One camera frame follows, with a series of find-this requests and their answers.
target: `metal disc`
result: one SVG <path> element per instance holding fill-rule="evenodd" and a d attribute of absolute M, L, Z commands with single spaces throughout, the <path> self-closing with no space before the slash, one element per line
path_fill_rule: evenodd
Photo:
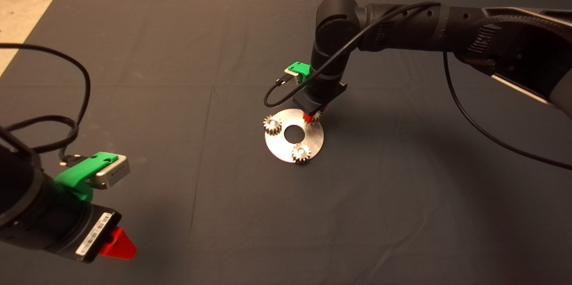
<path fill-rule="evenodd" d="M 296 144 L 288 142 L 286 137 L 284 137 L 284 132 L 289 126 L 300 126 L 304 131 L 304 140 L 300 143 L 309 146 L 310 159 L 318 154 L 324 144 L 324 131 L 322 130 L 320 122 L 307 124 L 304 122 L 304 112 L 299 109 L 282 110 L 275 114 L 275 116 L 280 118 L 280 121 L 282 122 L 280 133 L 276 135 L 271 135 L 266 132 L 264 133 L 266 146 L 268 146 L 268 149 L 273 155 L 284 162 L 295 162 L 292 158 L 292 149 Z"/>

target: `black cable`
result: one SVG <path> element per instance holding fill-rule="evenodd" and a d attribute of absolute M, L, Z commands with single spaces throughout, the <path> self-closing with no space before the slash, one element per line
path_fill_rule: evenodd
<path fill-rule="evenodd" d="M 63 144 L 58 144 L 58 145 L 61 145 L 59 147 L 59 158 L 64 159 L 66 147 L 69 144 L 71 144 L 75 140 L 75 138 L 77 137 L 77 127 L 81 123 L 81 120 L 84 118 L 85 111 L 88 108 L 89 96 L 90 96 L 91 91 L 92 91 L 92 82 L 89 78 L 88 70 L 84 67 L 84 65 L 82 65 L 80 62 L 78 62 L 73 57 L 62 53 L 61 51 L 51 49 L 49 47 L 44 47 L 44 46 L 40 46 L 40 45 L 33 45 L 33 44 L 26 44 L 26 43 L 0 43 L 0 49 L 25 49 L 25 50 L 43 51 L 44 53 L 49 53 L 51 55 L 55 55 L 57 57 L 60 57 L 61 59 L 65 59 L 66 61 L 72 63 L 75 67 L 77 67 L 80 70 L 81 74 L 84 76 L 84 85 L 85 85 L 84 99 L 82 101 L 80 111 L 77 114 L 77 118 L 74 122 L 76 124 L 76 128 L 74 129 L 72 126 L 69 133 L 67 134 L 67 137 L 61 141 L 57 141 L 57 142 L 54 142 L 51 144 L 40 145 L 38 147 L 35 147 L 36 149 L 39 149 L 42 151 L 45 149 L 51 149 L 51 147 L 53 147 L 54 144 L 58 144 L 58 143 L 61 143 L 62 141 L 65 141 Z M 24 122 L 29 122 L 31 120 L 37 120 L 37 119 L 38 118 L 32 118 L 32 119 L 26 120 Z"/>
<path fill-rule="evenodd" d="M 325 63 L 323 63 L 323 65 L 317 69 L 316 71 L 312 72 L 312 74 L 310 76 L 308 76 L 308 79 L 306 79 L 306 81 L 302 82 L 301 84 L 298 84 L 298 86 L 296 86 L 292 91 L 290 91 L 290 93 L 286 94 L 282 99 L 280 99 L 278 102 L 275 103 L 269 103 L 268 102 L 268 97 L 270 96 L 270 94 L 272 94 L 272 91 L 274 91 L 278 86 L 280 86 L 281 84 L 277 81 L 267 92 L 266 95 L 264 96 L 264 105 L 268 108 L 273 108 L 276 107 L 284 102 L 286 102 L 287 100 L 289 100 L 292 96 L 294 96 L 294 94 L 300 92 L 300 90 L 302 90 L 304 87 L 306 87 L 306 85 L 308 85 L 309 82 L 311 82 L 312 80 L 316 79 L 316 77 L 318 77 L 325 69 L 326 67 L 328 67 L 329 64 L 331 64 L 339 55 L 342 55 L 343 53 L 345 53 L 346 49 L 348 49 L 349 47 L 351 47 L 352 45 L 354 45 L 360 38 L 363 37 L 364 34 L 366 34 L 370 29 L 372 29 L 373 27 L 378 26 L 380 23 L 389 20 L 391 18 L 394 18 L 395 16 L 399 15 L 399 14 L 403 14 L 404 12 L 407 12 L 408 10 L 412 10 L 415 8 L 426 8 L 426 7 L 431 7 L 431 6 L 438 6 L 441 3 L 439 2 L 435 2 L 435 1 L 426 1 L 426 2 L 420 2 L 418 4 L 410 4 L 409 6 L 404 6 L 401 8 L 398 8 L 386 15 L 381 16 L 380 18 L 378 18 L 377 20 L 374 20 L 371 24 L 367 25 L 366 27 L 364 27 L 364 29 L 362 29 L 358 34 L 356 34 L 352 39 L 349 40 L 349 42 L 347 42 L 345 45 L 343 45 L 336 53 L 334 53 L 327 61 L 325 61 Z"/>
<path fill-rule="evenodd" d="M 546 159 L 544 157 L 541 157 L 539 155 L 533 155 L 532 153 L 528 153 L 526 151 L 523 151 L 521 149 L 517 149 L 515 147 L 513 147 L 512 145 L 506 144 L 505 142 L 497 139 L 496 137 L 494 137 L 492 134 L 489 134 L 484 128 L 480 127 L 479 124 L 477 124 L 475 122 L 475 120 L 473 120 L 469 114 L 465 111 L 465 109 L 463 108 L 463 105 L 461 104 L 461 102 L 459 101 L 459 98 L 457 98 L 457 94 L 455 93 L 455 89 L 453 88 L 453 83 L 451 82 L 451 75 L 449 73 L 449 59 L 447 57 L 447 52 L 443 52 L 443 67 L 445 68 L 445 77 L 447 79 L 447 85 L 449 86 L 449 91 L 451 92 L 451 97 L 453 98 L 453 101 L 455 101 L 455 104 L 457 106 L 457 108 L 459 109 L 459 111 L 461 112 L 461 114 L 463 114 L 464 118 L 467 119 L 467 121 L 474 127 L 476 128 L 481 134 L 483 134 L 484 136 L 486 136 L 489 140 L 491 140 L 492 142 L 500 145 L 503 148 L 506 148 L 508 150 L 511 150 L 515 153 L 518 153 L 519 155 L 523 155 L 527 158 L 530 159 L 535 159 L 536 161 L 541 161 L 542 163 L 546 163 L 549 165 L 554 165 L 556 167 L 560 167 L 563 169 L 568 169 L 568 170 L 572 170 L 572 165 L 570 164 L 566 164 L 566 163 L 562 163 L 562 162 L 558 162 L 555 161 L 553 159 Z"/>
<path fill-rule="evenodd" d="M 45 115 L 45 116 L 38 116 L 38 117 L 34 117 L 34 118 L 29 118 L 28 120 L 23 120 L 21 122 L 11 124 L 11 125 L 7 126 L 5 129 L 7 131 L 11 132 L 14 130 L 23 129 L 27 126 L 31 126 L 33 124 L 40 123 L 40 122 L 63 123 L 63 124 L 70 127 L 70 133 L 63 140 L 59 140 L 56 142 L 52 142 L 49 144 L 40 145 L 38 147 L 31 148 L 32 150 L 34 150 L 38 154 L 39 153 L 46 153 L 49 151 L 55 151 L 55 150 L 61 149 L 61 148 L 65 148 L 66 145 L 69 145 L 70 143 L 75 141 L 75 139 L 77 138 L 78 129 L 79 129 L 77 122 L 75 122 L 71 118 L 68 118 L 67 116 L 61 116 L 61 115 Z"/>

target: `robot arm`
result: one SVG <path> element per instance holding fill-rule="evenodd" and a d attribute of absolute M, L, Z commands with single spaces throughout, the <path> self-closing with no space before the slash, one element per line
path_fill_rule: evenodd
<path fill-rule="evenodd" d="M 311 73 L 380 16 L 404 7 L 324 0 L 316 13 Z M 347 88 L 341 79 L 353 49 L 446 51 L 521 93 L 572 118 L 572 12 L 525 8 L 462 8 L 431 4 L 372 27 L 294 95 L 308 115 Z"/>

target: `spur gear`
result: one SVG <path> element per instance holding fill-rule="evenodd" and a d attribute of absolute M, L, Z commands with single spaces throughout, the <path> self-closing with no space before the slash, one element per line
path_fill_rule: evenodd
<path fill-rule="evenodd" d="M 264 130 L 266 131 L 266 133 L 270 135 L 279 134 L 280 131 L 282 130 L 282 121 L 280 120 L 280 118 L 278 118 L 278 116 L 269 115 L 266 118 L 264 118 L 264 121 L 262 123 L 264 126 Z"/>
<path fill-rule="evenodd" d="M 298 143 L 292 148 L 292 159 L 295 163 L 304 163 L 310 159 L 310 147 L 306 144 Z"/>
<path fill-rule="evenodd" d="M 317 112 L 316 114 L 314 114 L 311 123 L 314 124 L 314 123 L 318 122 L 318 121 L 320 120 L 321 114 L 322 114 L 321 111 L 319 111 L 319 112 Z"/>

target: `gray fabric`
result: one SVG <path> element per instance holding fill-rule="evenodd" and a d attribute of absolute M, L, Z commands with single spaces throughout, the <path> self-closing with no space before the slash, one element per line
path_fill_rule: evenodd
<path fill-rule="evenodd" d="M 571 283 L 571 173 L 476 132 L 451 100 L 439 53 L 354 53 L 349 89 L 323 116 L 321 153 L 304 167 L 270 154 L 261 120 L 277 110 L 262 97 L 286 65 L 309 61 L 320 2 L 54 0 L 27 42 L 90 71 L 92 100 L 69 151 L 129 157 L 131 174 L 94 203 L 123 214 L 139 252 L 84 265 L 0 244 L 1 283 Z M 572 162 L 563 113 L 461 63 L 451 68 L 482 126 Z M 2 124 L 73 117 L 81 92 L 72 66 L 20 52 L 0 79 Z M 45 125 L 20 136 L 37 144 L 65 132 Z M 43 163 L 52 176 L 61 170 L 55 155 Z"/>

